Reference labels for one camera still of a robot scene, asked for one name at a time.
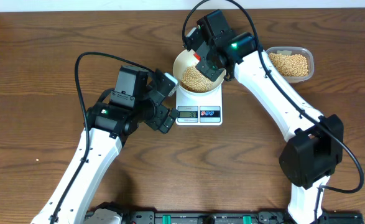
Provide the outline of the red plastic measuring scoop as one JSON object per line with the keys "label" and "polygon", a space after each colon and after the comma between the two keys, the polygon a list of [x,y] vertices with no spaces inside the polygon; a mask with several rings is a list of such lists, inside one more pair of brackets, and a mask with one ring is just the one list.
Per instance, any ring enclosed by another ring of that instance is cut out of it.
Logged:
{"label": "red plastic measuring scoop", "polygon": [[198,61],[200,61],[201,60],[201,58],[200,58],[200,56],[197,54],[197,53],[194,53],[193,54],[193,56],[198,60]]}

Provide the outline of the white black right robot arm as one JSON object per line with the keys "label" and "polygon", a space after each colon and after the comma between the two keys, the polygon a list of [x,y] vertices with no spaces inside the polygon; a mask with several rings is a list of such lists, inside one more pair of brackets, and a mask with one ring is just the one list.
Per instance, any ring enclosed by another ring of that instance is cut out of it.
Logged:
{"label": "white black right robot arm", "polygon": [[323,189],[342,161],[342,121],[335,114],[325,117],[289,85],[256,32],[237,34],[220,10],[205,15],[197,25],[184,37],[187,49],[200,58],[197,69],[211,81],[220,76],[237,79],[270,114],[287,143],[279,157],[292,183],[287,211],[295,223],[317,222]]}

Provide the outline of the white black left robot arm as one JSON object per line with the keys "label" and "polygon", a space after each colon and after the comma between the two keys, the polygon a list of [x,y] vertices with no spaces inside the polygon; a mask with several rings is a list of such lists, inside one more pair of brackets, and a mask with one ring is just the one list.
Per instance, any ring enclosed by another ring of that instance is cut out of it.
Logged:
{"label": "white black left robot arm", "polygon": [[85,113],[75,155],[32,223],[83,223],[104,174],[139,124],[169,132],[178,111],[163,102],[177,88],[178,80],[169,73],[123,65],[116,86],[102,92]]}

